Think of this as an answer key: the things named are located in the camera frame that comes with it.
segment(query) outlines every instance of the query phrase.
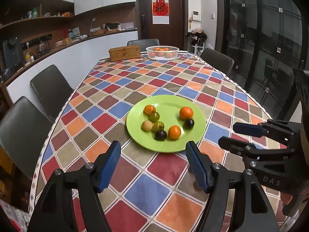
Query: tangerine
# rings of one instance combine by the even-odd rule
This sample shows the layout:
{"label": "tangerine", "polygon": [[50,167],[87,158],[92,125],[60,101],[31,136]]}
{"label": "tangerine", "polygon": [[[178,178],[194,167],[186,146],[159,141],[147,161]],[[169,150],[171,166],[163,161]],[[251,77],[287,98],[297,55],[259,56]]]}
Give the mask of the tangerine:
{"label": "tangerine", "polygon": [[178,139],[181,135],[181,129],[179,126],[177,125],[172,125],[169,129],[168,129],[168,136],[170,139]]}
{"label": "tangerine", "polygon": [[179,115],[183,120],[189,119],[193,117],[193,110],[188,107],[188,106],[184,106],[180,109],[179,111]]}
{"label": "tangerine", "polygon": [[144,113],[146,113],[147,115],[151,115],[152,112],[155,112],[155,107],[151,104],[146,105],[144,108]]}

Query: fruit basket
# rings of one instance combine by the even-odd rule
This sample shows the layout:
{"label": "fruit basket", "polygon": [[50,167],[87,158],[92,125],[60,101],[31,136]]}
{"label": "fruit basket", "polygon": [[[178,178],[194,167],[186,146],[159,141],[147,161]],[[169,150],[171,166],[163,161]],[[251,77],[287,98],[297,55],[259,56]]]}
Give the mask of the fruit basket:
{"label": "fruit basket", "polygon": [[157,61],[168,61],[177,58],[179,49],[172,46],[151,46],[146,48],[149,59]]}

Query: green plate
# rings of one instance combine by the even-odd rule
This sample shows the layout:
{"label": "green plate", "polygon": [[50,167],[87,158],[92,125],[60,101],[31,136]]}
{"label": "green plate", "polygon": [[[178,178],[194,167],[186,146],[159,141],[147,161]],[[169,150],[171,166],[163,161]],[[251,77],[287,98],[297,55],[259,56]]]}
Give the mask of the green plate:
{"label": "green plate", "polygon": [[[146,105],[153,105],[160,114],[159,121],[164,123],[164,130],[172,125],[178,125],[181,135],[177,140],[157,141],[153,132],[145,132],[141,129],[143,121],[149,120],[149,116],[144,113]],[[179,110],[188,106],[193,110],[194,127],[191,130],[183,130],[183,120],[179,117]],[[173,95],[158,95],[143,99],[138,102],[129,112],[126,125],[131,137],[141,146],[160,153],[175,153],[185,149],[186,143],[193,140],[197,143],[205,132],[206,121],[202,111],[191,101]]]}

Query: metal bolt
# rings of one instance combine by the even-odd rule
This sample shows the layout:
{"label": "metal bolt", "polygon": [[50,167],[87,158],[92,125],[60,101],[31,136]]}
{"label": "metal bolt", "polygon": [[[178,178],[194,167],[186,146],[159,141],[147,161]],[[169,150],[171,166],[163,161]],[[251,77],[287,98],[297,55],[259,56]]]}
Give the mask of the metal bolt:
{"label": "metal bolt", "polygon": [[91,162],[89,162],[89,163],[87,163],[87,164],[85,165],[85,168],[87,168],[87,169],[91,169],[91,168],[93,168],[93,167],[94,167],[94,164],[91,163]]}
{"label": "metal bolt", "polygon": [[220,169],[221,165],[219,163],[213,163],[215,169]]}
{"label": "metal bolt", "polygon": [[55,174],[55,175],[60,175],[61,173],[62,173],[61,169],[56,169],[56,170],[54,171],[54,174]]}
{"label": "metal bolt", "polygon": [[251,161],[251,162],[250,162],[250,166],[251,166],[251,167],[255,167],[255,166],[256,166],[256,161],[254,161],[254,160]]}
{"label": "metal bolt", "polygon": [[253,175],[253,171],[251,169],[246,169],[245,172],[248,175]]}

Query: checkered tablecloth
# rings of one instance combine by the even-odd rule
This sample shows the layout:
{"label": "checkered tablecloth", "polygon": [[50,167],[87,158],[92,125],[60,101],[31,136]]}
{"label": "checkered tablecloth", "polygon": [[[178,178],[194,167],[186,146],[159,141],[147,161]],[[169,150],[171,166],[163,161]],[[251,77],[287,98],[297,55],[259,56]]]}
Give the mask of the checkered tablecloth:
{"label": "checkered tablecloth", "polygon": [[[125,128],[126,116],[137,102],[162,94],[187,98],[202,110],[207,126],[199,149],[229,170],[242,172],[244,163],[218,146],[221,136],[252,142],[259,149],[284,148],[269,138],[233,132],[235,122],[257,124],[269,115],[199,57],[186,52],[173,61],[154,62],[146,55],[117,62],[101,60],[72,94],[45,142],[33,177],[30,213],[55,169],[78,170],[118,140],[121,158],[109,187],[99,195],[113,232],[194,231],[208,195],[196,187],[185,153],[144,149]],[[265,192],[282,223],[279,192],[269,188]],[[85,231],[75,190],[73,198],[78,229]],[[233,199],[230,190],[222,231],[228,228]]]}

